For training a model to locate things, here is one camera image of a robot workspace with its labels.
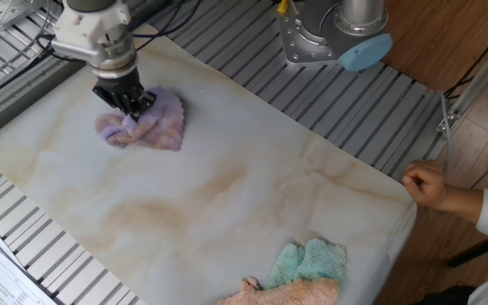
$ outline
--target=marble-patterned surface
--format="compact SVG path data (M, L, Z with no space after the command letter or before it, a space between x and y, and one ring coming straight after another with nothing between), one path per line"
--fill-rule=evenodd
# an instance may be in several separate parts
M280 250L314 237L347 246L337 304L371 303L412 225L403 187L166 38L139 65L185 101L180 152L98 139L111 109L83 69L0 130L3 174L148 304L266 285Z

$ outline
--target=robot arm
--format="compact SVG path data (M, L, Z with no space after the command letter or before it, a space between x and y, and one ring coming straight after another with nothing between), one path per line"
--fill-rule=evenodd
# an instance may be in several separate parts
M127 30L130 14L122 0L66 0L54 26L54 49L84 60L97 76L93 91L133 119L149 109L155 96L144 90L137 53Z

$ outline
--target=finger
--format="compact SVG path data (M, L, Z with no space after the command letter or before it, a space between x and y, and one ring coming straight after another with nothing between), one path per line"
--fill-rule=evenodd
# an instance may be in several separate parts
M443 175L443 167L438 164L437 162L434 163L425 163L425 162L412 162L408 165L406 168L406 172L415 170L417 168L427 168L430 169L434 172L436 172L438 175Z
M435 184L434 182L441 178L441 174L426 166L416 166L406 171L407 176L411 178L419 178L426 184Z
M436 170L436 171L438 171L438 170L442 171L443 170L443 165L440 162L435 161L435 160L413 161L410 164L408 164L408 166L406 167L406 170L412 169L416 166L426 166L426 167L433 169L433 170Z
M417 186L412 177L405 175L404 177L402 177L402 183L406 187L406 191L408 192L408 194L410 194L413 200L415 200L416 202L421 200L423 192L419 189L419 186Z

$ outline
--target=blue cap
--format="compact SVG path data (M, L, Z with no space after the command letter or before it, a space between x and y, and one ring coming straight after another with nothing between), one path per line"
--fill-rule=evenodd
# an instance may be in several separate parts
M385 33L374 36L352 47L338 59L344 69L359 71L379 62L393 46L391 35Z

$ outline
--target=orange towel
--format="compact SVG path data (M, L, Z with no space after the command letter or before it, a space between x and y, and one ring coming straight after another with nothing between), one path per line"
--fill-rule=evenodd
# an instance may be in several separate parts
M254 278L242 281L241 292L217 305L332 305L338 298L336 280L296 280L280 288L260 291Z

